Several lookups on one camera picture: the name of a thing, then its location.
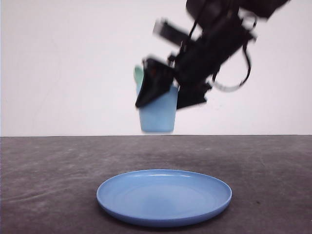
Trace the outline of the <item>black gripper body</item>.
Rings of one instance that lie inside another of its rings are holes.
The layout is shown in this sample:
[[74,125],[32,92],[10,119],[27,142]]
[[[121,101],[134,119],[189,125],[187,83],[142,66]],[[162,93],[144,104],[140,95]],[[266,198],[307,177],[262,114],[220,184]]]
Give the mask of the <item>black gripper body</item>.
[[[247,45],[255,37],[250,28],[243,26],[239,9],[238,4],[188,4],[186,10],[194,19],[193,28],[202,29],[195,40],[193,30],[182,32],[166,20],[155,23],[154,34],[180,47],[177,55],[168,57],[168,62],[181,88],[194,89],[203,84],[222,92],[234,92],[245,84],[251,72]],[[216,75],[238,49],[245,56],[246,77],[237,85],[225,86],[216,81]]]

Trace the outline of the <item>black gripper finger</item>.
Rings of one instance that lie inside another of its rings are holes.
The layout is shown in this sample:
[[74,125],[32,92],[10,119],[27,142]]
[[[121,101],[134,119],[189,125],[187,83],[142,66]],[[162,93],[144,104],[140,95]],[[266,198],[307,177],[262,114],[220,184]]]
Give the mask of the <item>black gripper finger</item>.
[[148,57],[143,60],[143,81],[135,106],[142,108],[170,90],[175,77],[174,69]]
[[211,86],[207,83],[195,86],[180,86],[177,97],[177,109],[206,103],[205,94],[211,90]]

